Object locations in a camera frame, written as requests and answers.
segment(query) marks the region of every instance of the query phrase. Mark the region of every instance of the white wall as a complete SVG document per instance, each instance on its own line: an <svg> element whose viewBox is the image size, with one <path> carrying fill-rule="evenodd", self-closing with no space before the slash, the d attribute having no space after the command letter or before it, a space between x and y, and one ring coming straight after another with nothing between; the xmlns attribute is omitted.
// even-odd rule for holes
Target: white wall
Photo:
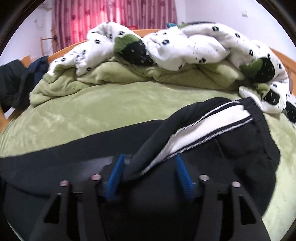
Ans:
<svg viewBox="0 0 296 241"><path fill-rule="evenodd" d="M296 61L296 48L292 40L275 18L256 0L175 1L177 14L180 12L180 21L184 21L186 16L184 22L212 21L228 25L249 39L260 40ZM247 18L242 17L243 10L248 12Z"/></svg>
<svg viewBox="0 0 296 241"><path fill-rule="evenodd" d="M0 65L30 55L32 61L42 57L40 38L51 38L51 11L35 9L16 30L0 55ZM43 41L44 55L52 54L51 40Z"/></svg>

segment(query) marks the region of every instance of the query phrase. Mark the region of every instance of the red curtain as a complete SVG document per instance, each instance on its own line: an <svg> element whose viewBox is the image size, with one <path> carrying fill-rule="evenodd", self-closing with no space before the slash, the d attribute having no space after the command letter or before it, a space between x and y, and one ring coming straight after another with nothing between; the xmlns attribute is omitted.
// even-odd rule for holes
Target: red curtain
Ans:
<svg viewBox="0 0 296 241"><path fill-rule="evenodd" d="M85 40L87 32L102 22L166 28L166 22L177 22L177 13L174 0L54 0L52 20L58 51Z"/></svg>

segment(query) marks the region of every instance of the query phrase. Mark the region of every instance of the green fleece blanket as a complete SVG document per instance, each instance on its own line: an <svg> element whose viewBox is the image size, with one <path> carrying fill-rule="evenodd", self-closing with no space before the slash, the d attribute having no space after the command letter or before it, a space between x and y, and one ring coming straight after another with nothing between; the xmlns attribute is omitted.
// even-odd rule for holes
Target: green fleece blanket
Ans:
<svg viewBox="0 0 296 241"><path fill-rule="evenodd" d="M186 64L179 71L170 71L157 65L145 67L113 57L83 76L76 76L75 67L59 65L54 75L46 73L30 94L32 106L50 99L77 93L93 85L106 83L135 83L157 81L181 86L205 89L238 89L235 80L243 80L243 74L226 60L216 64Z"/></svg>
<svg viewBox="0 0 296 241"><path fill-rule="evenodd" d="M11 121L0 136L0 156L20 155L139 122L166 119L183 106L217 96L240 98L237 92L152 81L84 88L35 108L30 106ZM296 131L283 114L265 117L280 149L281 162L263 221L271 240L279 241L296 217Z"/></svg>

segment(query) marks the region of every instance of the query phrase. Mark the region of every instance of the metal screw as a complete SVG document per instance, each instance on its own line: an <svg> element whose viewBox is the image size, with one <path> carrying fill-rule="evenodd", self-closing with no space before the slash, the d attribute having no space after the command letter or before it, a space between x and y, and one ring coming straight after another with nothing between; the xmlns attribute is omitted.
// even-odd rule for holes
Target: metal screw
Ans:
<svg viewBox="0 0 296 241"><path fill-rule="evenodd" d="M66 180L61 181L61 182L59 183L59 185L60 185L61 187L66 187L66 186L69 185L69 181L66 181Z"/></svg>
<svg viewBox="0 0 296 241"><path fill-rule="evenodd" d="M200 180L202 181L208 181L210 178L207 175L200 175Z"/></svg>
<svg viewBox="0 0 296 241"><path fill-rule="evenodd" d="M100 180L102 178L102 176L100 174L95 174L91 176L91 179L94 181Z"/></svg>
<svg viewBox="0 0 296 241"><path fill-rule="evenodd" d="M232 182L231 185L235 188L239 188L240 187L240 183L239 182Z"/></svg>

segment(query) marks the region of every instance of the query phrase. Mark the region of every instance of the wall outlet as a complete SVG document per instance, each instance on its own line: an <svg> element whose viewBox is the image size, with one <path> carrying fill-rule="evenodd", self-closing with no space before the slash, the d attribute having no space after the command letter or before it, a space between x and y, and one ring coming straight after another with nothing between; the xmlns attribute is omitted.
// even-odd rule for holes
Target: wall outlet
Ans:
<svg viewBox="0 0 296 241"><path fill-rule="evenodd" d="M242 11L242 16L243 16L244 18L247 18L247 17L248 17L248 12L247 12L246 10L243 10L243 11Z"/></svg>

